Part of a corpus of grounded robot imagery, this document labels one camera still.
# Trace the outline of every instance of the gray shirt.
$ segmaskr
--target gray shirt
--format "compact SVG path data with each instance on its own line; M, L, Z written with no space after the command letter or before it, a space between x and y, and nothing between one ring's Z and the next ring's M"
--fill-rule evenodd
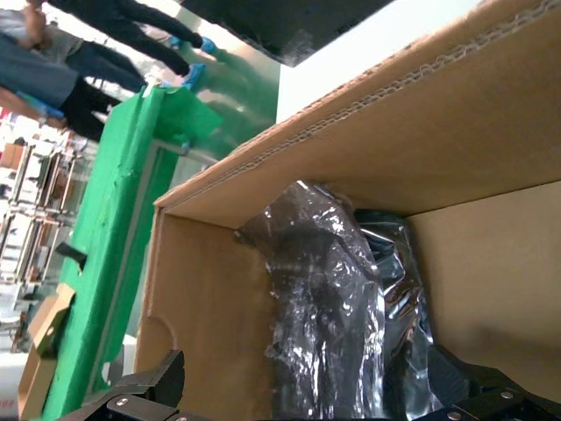
M51 46L39 52L50 61L63 63L82 46L82 39L55 26L47 25L45 30L52 43ZM17 40L28 40L24 13L22 11L0 9L0 32Z
M74 70L25 50L4 34L0 34L0 63L0 86L34 96L57 109L78 79Z

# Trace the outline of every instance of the cardboard piece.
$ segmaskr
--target cardboard piece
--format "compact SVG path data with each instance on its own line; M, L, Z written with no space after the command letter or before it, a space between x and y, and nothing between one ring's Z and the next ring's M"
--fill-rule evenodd
M66 283L60 283L56 292L56 296L45 298L29 324L28 332L39 355L42 355L51 344L75 295L74 290Z
M560 25L484 2L163 196L136 369L180 348L182 410L270 418L274 300L234 230L305 179L410 216L438 340L561 401Z
M57 360L50 351L50 345L75 295L74 290L65 283L59 284L56 292L57 296L48 296L43 301L28 328L32 349L18 387L18 413L21 420L41 416L54 377Z
M0 168L18 169L23 154L23 146L6 143L2 157L0 157Z
M55 369L56 359L40 357L35 346L32 346L18 387L18 414L21 421L41 416Z

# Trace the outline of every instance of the clear plastic wrap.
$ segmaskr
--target clear plastic wrap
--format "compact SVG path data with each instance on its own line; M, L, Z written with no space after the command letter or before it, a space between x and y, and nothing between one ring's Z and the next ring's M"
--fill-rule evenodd
M278 299L275 418L383 415L380 274L349 215L297 182L241 230L265 255Z
M355 219L297 182L240 234L264 254L278 302L267 352L274 418L405 420L435 409L426 299L403 219Z
M415 419L438 409L439 402L429 389L427 351L433 339L411 232L393 214L360 210L355 217L382 277L385 413Z

